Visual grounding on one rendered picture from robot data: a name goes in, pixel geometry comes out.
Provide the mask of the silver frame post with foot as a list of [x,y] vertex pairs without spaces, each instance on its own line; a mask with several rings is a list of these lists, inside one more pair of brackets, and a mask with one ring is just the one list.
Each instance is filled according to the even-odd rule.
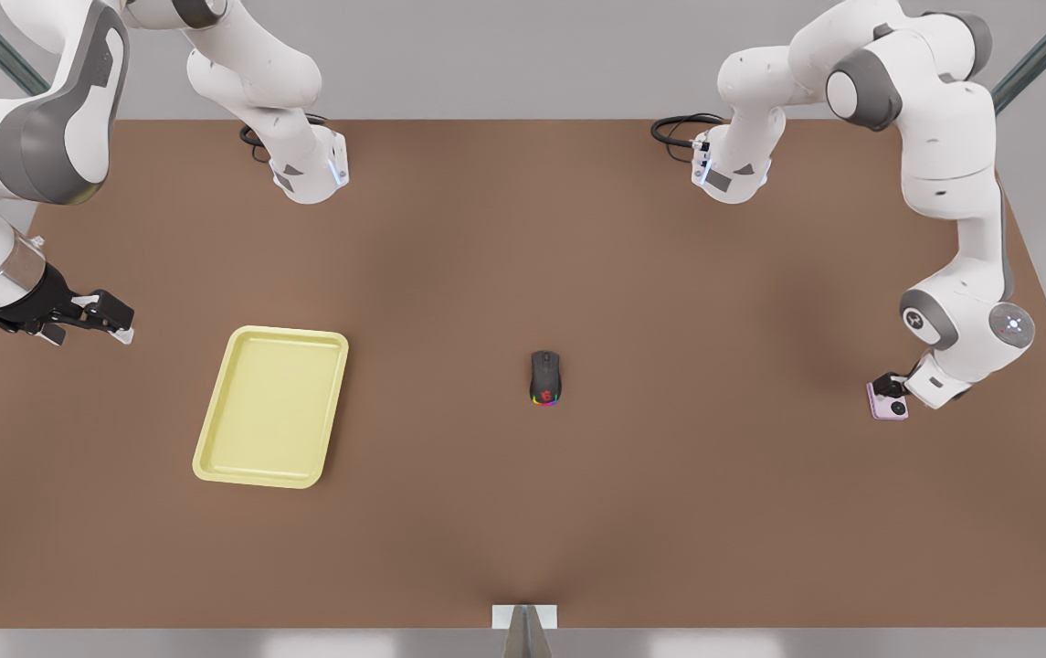
[[553,658],[547,630],[558,628],[556,605],[493,605],[491,628],[505,630],[502,658]]

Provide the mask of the yellow rectangular tray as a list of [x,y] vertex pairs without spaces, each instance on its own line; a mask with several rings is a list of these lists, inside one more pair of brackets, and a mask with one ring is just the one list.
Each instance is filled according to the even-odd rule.
[[235,330],[195,447],[197,478],[285,490],[317,483],[348,351],[334,332]]

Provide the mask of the pink smartphone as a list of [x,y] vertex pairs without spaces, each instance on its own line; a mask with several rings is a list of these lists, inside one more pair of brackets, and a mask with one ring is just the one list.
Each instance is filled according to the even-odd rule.
[[874,419],[907,419],[908,408],[905,398],[889,398],[876,391],[874,383],[868,383],[866,387],[870,404],[871,415]]

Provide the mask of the black computer mouse, rainbow light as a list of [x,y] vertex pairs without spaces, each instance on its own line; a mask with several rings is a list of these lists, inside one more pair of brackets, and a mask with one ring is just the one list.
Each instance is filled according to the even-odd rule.
[[563,392],[560,372],[560,355],[540,350],[531,354],[530,398],[539,407],[552,407]]

